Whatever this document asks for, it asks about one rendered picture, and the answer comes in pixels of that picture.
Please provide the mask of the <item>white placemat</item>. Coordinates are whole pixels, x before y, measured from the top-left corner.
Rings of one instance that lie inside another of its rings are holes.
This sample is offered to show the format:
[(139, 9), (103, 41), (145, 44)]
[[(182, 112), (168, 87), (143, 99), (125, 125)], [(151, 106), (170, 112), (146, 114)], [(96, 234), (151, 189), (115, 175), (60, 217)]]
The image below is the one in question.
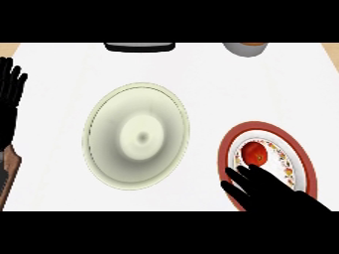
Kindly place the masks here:
[[(22, 157), (7, 210), (230, 210), (218, 148), (242, 122), (263, 121), (310, 157), (317, 198), (339, 210), (339, 74), (317, 44), (272, 44), (241, 58), (223, 44), (180, 44), (159, 54), (112, 53), (100, 44), (25, 44), (15, 62), (29, 75), (13, 146)], [(145, 190), (118, 190), (91, 174), (83, 152), (87, 116), (133, 82), (162, 85), (190, 119), (174, 173)]]

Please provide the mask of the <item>red round fruit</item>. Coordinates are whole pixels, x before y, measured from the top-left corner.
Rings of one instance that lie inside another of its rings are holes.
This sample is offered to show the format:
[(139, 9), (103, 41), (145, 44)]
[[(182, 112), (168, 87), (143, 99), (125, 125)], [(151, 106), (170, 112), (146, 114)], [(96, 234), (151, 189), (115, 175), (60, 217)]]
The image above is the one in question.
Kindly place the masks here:
[(242, 157), (248, 165), (263, 166), (267, 161), (264, 145), (258, 142), (248, 142), (242, 147)]

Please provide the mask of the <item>pale green bowl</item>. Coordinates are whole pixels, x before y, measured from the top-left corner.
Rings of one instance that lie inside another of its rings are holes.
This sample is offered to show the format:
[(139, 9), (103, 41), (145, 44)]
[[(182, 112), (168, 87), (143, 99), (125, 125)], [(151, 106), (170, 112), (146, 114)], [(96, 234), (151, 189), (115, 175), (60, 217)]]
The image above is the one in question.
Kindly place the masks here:
[(190, 121), (176, 94), (136, 82), (96, 104), (84, 125), (84, 159), (97, 179), (120, 190), (158, 184), (176, 170), (189, 144)]

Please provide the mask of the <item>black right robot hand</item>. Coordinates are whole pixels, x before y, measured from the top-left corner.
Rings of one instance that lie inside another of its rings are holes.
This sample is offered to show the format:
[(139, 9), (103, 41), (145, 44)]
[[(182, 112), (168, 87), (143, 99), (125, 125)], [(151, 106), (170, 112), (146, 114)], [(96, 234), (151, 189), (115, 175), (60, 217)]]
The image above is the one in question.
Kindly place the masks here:
[(226, 193), (249, 212), (329, 212), (331, 209), (301, 190), (292, 190), (257, 165), (226, 168), (238, 187), (221, 181)]

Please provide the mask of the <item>grey round cup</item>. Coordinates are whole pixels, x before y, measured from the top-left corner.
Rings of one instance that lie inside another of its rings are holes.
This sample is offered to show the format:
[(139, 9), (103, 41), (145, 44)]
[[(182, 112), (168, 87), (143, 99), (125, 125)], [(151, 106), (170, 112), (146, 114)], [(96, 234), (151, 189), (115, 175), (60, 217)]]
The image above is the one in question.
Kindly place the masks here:
[(263, 53), (267, 43), (224, 43), (224, 46), (235, 55), (251, 58)]

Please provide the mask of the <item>red-rimmed floral plate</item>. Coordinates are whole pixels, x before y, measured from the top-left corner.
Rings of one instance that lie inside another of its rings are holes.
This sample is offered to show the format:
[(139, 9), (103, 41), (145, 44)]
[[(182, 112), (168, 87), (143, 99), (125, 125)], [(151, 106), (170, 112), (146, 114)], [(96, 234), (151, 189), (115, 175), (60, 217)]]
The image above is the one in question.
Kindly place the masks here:
[(260, 121), (241, 123), (224, 136), (218, 151), (220, 180), (232, 184), (226, 168), (248, 166), (242, 157), (242, 147), (248, 142), (261, 143), (267, 150), (267, 161), (260, 167), (292, 190), (317, 198), (316, 172), (301, 145), (279, 127)]

